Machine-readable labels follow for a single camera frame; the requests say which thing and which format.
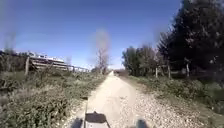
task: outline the dirt road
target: dirt road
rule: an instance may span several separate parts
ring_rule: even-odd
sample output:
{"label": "dirt road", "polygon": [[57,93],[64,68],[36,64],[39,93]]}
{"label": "dirt road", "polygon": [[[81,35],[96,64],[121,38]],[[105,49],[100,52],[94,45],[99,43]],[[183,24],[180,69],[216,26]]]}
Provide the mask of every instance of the dirt road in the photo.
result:
{"label": "dirt road", "polygon": [[[83,118],[84,113],[85,103],[65,126],[71,128],[74,119]],[[160,104],[155,94],[141,93],[113,72],[88,99],[86,128],[130,128],[136,125],[144,128],[145,123],[150,128],[202,127],[191,117],[181,117],[172,107]]]}

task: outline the roadside grass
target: roadside grass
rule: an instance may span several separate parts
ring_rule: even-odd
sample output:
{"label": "roadside grass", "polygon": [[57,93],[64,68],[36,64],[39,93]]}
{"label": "roadside grass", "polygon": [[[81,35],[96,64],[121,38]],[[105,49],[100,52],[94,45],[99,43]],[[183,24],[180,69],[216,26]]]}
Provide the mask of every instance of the roadside grass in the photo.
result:
{"label": "roadside grass", "polygon": [[218,94],[219,89],[215,83],[212,87],[208,87],[209,85],[203,85],[199,81],[173,80],[164,77],[156,79],[122,76],[122,78],[137,85],[145,85],[141,86],[144,88],[142,89],[144,93],[157,92],[158,101],[173,106],[180,115],[197,116],[197,121],[208,128],[224,128],[224,115],[217,103],[220,96],[215,95]]}
{"label": "roadside grass", "polygon": [[0,127],[51,128],[69,116],[105,76],[60,70],[0,74]]}

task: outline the foliage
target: foliage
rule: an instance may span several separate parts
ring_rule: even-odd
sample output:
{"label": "foliage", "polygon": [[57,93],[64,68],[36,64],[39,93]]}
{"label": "foliage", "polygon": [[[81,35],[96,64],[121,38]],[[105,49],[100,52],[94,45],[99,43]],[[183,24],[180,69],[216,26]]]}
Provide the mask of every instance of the foliage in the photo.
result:
{"label": "foliage", "polygon": [[16,54],[14,51],[0,52],[0,71],[22,71],[25,69],[26,53]]}
{"label": "foliage", "polygon": [[128,72],[124,69],[114,70],[114,74],[118,76],[128,76]]}
{"label": "foliage", "polygon": [[223,101],[224,90],[216,84],[203,84],[198,80],[172,80],[165,77],[155,78],[136,78],[137,82],[147,85],[151,89],[174,94],[177,97],[198,101],[206,104],[215,112],[224,114]]}
{"label": "foliage", "polygon": [[161,34],[159,51],[173,69],[223,69],[223,6],[213,0],[183,0],[172,29]]}
{"label": "foliage", "polygon": [[123,65],[130,75],[147,76],[156,67],[156,53],[148,46],[129,47],[123,52]]}
{"label": "foliage", "polygon": [[71,106],[102,82],[104,76],[61,70],[4,72],[0,77],[0,127],[55,127]]}
{"label": "foliage", "polygon": [[95,67],[91,70],[92,73],[100,73],[100,74],[103,74],[103,75],[106,75],[108,74],[110,71],[108,70],[107,67],[103,67],[103,68],[99,68],[99,67]]}

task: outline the fence post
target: fence post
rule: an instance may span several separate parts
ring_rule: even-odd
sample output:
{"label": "fence post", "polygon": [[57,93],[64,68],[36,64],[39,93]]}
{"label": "fence post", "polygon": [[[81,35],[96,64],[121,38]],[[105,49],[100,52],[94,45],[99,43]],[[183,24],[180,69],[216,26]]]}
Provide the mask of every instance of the fence post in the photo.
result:
{"label": "fence post", "polygon": [[27,76],[28,75],[28,73],[29,73],[29,63],[30,63],[30,57],[27,57],[27,59],[26,59],[26,66],[25,66],[25,76]]}
{"label": "fence post", "polygon": [[156,78],[158,78],[158,68],[156,67]]}
{"label": "fence post", "polygon": [[170,75],[170,65],[168,65],[168,77],[170,78],[171,75]]}
{"label": "fence post", "polygon": [[186,65],[186,69],[187,69],[187,77],[189,77],[189,65],[188,65],[188,63],[187,63],[187,65]]}

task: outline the vegetation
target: vegetation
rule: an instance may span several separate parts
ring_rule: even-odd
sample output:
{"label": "vegetation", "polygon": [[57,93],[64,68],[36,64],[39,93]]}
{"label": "vegetation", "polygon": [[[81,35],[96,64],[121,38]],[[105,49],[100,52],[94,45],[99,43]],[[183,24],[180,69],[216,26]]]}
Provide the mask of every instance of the vegetation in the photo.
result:
{"label": "vegetation", "polygon": [[191,74],[222,81],[224,58],[223,3],[216,0],[184,0],[172,29],[161,34],[159,51],[173,70],[189,64]]}
{"label": "vegetation", "polygon": [[105,74],[109,65],[109,35],[104,30],[96,32],[96,65],[94,72]]}
{"label": "vegetation", "polygon": [[153,73],[157,65],[155,55],[156,53],[148,45],[137,49],[129,47],[123,52],[123,65],[130,75],[147,76]]}
{"label": "vegetation", "polygon": [[[198,101],[224,114],[223,19],[220,1],[183,0],[171,29],[161,33],[158,52],[147,45],[127,48],[123,65],[130,75],[140,77],[139,82],[153,89]],[[168,67],[173,79],[152,77],[158,68],[163,75]]]}
{"label": "vegetation", "polygon": [[54,68],[31,70],[25,76],[23,57],[1,58],[0,127],[4,128],[56,127],[69,116],[71,107],[79,105],[81,97],[104,80],[97,73],[73,74]]}

